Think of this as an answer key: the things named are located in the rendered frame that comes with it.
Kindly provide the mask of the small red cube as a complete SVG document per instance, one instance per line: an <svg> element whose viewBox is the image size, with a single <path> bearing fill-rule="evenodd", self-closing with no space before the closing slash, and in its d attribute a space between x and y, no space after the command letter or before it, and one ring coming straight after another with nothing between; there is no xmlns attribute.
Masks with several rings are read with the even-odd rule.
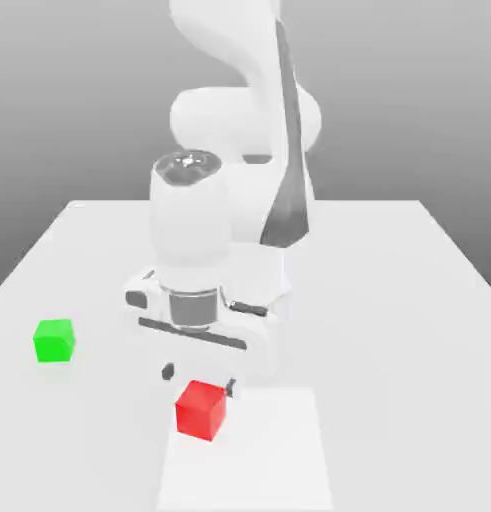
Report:
<svg viewBox="0 0 491 512"><path fill-rule="evenodd" d="M191 380L175 403L177 431L211 442L226 415L226 391Z"/></svg>

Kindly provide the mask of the small green cube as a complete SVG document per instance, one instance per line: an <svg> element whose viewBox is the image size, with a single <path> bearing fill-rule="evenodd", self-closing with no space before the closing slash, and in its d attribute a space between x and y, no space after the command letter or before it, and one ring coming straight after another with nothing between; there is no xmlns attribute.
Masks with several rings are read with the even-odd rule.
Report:
<svg viewBox="0 0 491 512"><path fill-rule="evenodd" d="M40 363L69 362L75 347L72 320L40 320L33 335L33 342Z"/></svg>

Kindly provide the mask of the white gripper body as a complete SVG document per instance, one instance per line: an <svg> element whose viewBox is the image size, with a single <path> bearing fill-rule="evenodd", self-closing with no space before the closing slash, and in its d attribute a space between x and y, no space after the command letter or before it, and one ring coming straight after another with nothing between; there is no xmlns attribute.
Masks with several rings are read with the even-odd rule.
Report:
<svg viewBox="0 0 491 512"><path fill-rule="evenodd" d="M273 316L226 310L218 321L204 327L144 316L138 324L159 343L163 359L189 379L256 381L275 373L278 321Z"/></svg>

